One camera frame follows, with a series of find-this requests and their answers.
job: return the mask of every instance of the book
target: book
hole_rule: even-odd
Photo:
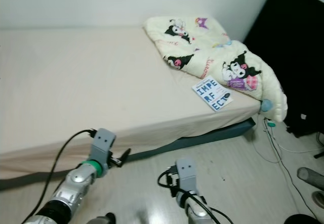
[[[231,92],[227,88],[219,84],[213,77],[208,76],[192,89],[204,100],[214,111],[219,111],[221,108],[231,103]]]

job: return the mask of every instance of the mattress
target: mattress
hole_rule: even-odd
[[[48,172],[72,134],[106,128],[119,156],[246,120],[259,101],[232,91],[215,113],[169,68],[140,27],[0,31],[0,178]],[[65,149],[56,171],[86,159],[91,138]]]

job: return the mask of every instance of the white floor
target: white floor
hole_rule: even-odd
[[[288,184],[285,181],[280,165],[266,162],[255,152],[251,138],[254,138],[255,147],[265,158],[276,159],[263,132],[261,117],[254,137],[252,134],[253,131],[250,131],[237,138],[164,153],[125,164],[121,169],[113,168],[106,177],[95,182],[71,223],[86,224],[91,218],[107,212],[116,214],[118,224],[188,223],[184,210],[177,206],[169,190],[156,184],[160,173],[173,165],[176,159],[186,156],[196,161],[200,193],[210,206],[225,212],[235,224],[280,224],[293,214],[311,215],[287,174]],[[319,148],[314,135],[297,139],[286,132],[284,124],[276,126],[275,137],[282,146],[293,151]],[[311,193],[318,189],[296,176],[299,167],[324,173],[324,157],[315,160],[313,155],[316,153],[282,151],[282,156],[295,185],[323,222],[324,210],[311,199]],[[45,200],[57,184],[58,181],[51,183]],[[1,223],[20,223],[36,204],[43,185],[35,183],[0,192]],[[222,224],[228,223],[222,217],[218,219]]]

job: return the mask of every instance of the black cabinet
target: black cabinet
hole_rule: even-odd
[[[324,3],[267,0],[244,43],[277,75],[288,98],[288,130],[323,133]]]

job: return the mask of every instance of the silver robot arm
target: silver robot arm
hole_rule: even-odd
[[[107,174],[110,164],[122,167],[131,149],[119,159],[112,157],[110,148],[116,136],[106,129],[99,129],[91,145],[88,159],[70,171],[45,206],[25,224],[68,224],[74,216],[89,186]]]
[[[185,191],[190,192],[198,199],[207,209],[207,203],[203,197],[199,196],[196,186],[196,166],[192,159],[179,159],[176,165],[168,168],[167,184],[176,186]],[[212,218],[207,212],[199,206],[194,200],[188,198],[182,192],[171,189],[172,197],[176,197],[176,201],[181,208],[184,208],[188,216],[189,224],[213,224]]]

